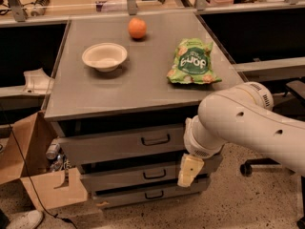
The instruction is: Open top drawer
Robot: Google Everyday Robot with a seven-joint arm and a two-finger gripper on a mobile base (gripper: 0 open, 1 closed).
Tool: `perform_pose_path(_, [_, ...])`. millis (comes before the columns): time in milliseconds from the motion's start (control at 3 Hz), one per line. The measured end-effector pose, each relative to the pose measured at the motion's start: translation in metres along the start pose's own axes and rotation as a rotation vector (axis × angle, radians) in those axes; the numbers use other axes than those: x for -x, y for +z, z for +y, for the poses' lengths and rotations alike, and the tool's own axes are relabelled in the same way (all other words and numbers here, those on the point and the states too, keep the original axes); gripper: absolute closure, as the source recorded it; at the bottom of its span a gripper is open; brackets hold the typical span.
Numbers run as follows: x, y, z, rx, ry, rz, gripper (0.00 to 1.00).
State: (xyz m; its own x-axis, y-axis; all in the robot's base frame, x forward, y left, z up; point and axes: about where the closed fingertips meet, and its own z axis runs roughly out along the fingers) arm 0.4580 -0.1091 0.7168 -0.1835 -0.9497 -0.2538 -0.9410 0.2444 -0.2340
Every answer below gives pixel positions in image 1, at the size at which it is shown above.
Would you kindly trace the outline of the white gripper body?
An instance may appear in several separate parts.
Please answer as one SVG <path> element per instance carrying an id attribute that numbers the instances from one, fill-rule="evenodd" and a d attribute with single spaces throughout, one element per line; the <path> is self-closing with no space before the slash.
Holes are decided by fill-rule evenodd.
<path id="1" fill-rule="evenodd" d="M 184 145 L 191 155 L 210 158 L 219 153 L 225 143 L 226 140 L 208 131 L 197 115 L 186 119 Z"/>

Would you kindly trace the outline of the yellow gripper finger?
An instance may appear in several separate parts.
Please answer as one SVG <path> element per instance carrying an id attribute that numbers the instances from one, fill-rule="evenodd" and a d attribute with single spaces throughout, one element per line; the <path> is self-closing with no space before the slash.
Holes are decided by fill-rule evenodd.
<path id="1" fill-rule="evenodd" d="M 202 158 L 184 154 L 181 158 L 177 185 L 184 188 L 190 187 L 203 166 Z"/>

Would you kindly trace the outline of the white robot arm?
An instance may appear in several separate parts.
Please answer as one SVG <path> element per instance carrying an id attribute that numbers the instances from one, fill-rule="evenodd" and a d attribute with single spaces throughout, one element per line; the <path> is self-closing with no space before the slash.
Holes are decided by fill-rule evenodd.
<path id="1" fill-rule="evenodd" d="M 305 176 L 305 122 L 273 112 L 274 99 L 260 83 L 246 82 L 207 95 L 186 120 L 177 184 L 189 187 L 205 160 L 231 142 L 250 148 Z"/>

